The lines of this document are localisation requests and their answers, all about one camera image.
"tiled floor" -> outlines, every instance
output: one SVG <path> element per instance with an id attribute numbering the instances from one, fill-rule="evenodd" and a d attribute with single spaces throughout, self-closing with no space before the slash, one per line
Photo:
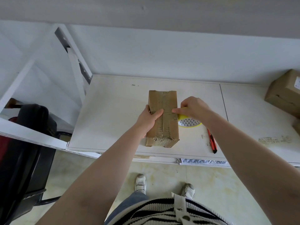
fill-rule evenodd
<path id="1" fill-rule="evenodd" d="M 93 161 L 91 158 L 57 151 L 44 199 L 64 193 Z M 189 182 L 196 189 L 194 200 L 212 208 L 228 221 L 243 225 L 270 225 L 259 205 L 230 168 L 133 162 L 111 211 L 132 193 L 134 180 L 139 173 L 146 175 L 147 195 L 150 198 L 170 197 L 171 192 L 179 193 L 183 184 Z M 12 224 L 35 224 L 50 207 L 34 207 Z"/>

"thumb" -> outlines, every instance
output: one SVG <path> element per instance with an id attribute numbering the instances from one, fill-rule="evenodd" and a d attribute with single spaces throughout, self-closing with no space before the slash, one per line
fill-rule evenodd
<path id="1" fill-rule="evenodd" d="M 163 109 L 158 110 L 157 112 L 155 112 L 154 114 L 152 114 L 152 117 L 156 119 L 158 119 L 161 115 L 163 114 Z"/>
<path id="2" fill-rule="evenodd" d="M 188 116 L 189 110 L 186 107 L 184 109 L 183 108 L 174 108 L 174 109 L 172 109 L 172 113 Z"/>

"red utility knife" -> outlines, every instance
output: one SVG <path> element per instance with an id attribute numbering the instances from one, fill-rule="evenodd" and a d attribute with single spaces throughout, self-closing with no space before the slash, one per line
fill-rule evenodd
<path id="1" fill-rule="evenodd" d="M 216 146 L 216 143 L 215 143 L 215 139 L 212 136 L 212 134 L 210 133 L 209 129 L 207 129 L 207 131 L 208 131 L 208 136 L 209 136 L 209 140 L 210 140 L 210 145 L 212 146 L 212 152 L 214 154 L 216 154 L 217 153 L 217 146 Z"/>

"jeans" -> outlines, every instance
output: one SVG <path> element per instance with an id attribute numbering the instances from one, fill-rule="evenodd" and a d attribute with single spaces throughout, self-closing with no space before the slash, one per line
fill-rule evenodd
<path id="1" fill-rule="evenodd" d="M 107 225 L 116 215 L 125 210 L 126 208 L 141 202 L 149 200 L 149 197 L 141 192 L 134 191 L 129 197 L 127 197 L 106 219 L 104 225 Z"/>

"sneaker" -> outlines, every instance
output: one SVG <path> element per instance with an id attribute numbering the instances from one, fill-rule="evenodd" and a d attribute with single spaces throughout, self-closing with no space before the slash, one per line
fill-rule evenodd
<path id="1" fill-rule="evenodd" d="M 146 176 L 144 174 L 139 174 L 135 179 L 134 191 L 138 191 L 146 195 L 146 185 Z"/>
<path id="2" fill-rule="evenodd" d="M 192 200 L 194 198 L 194 195 L 195 195 L 194 186 L 190 183 L 185 184 L 185 186 L 182 189 L 181 196 Z"/>

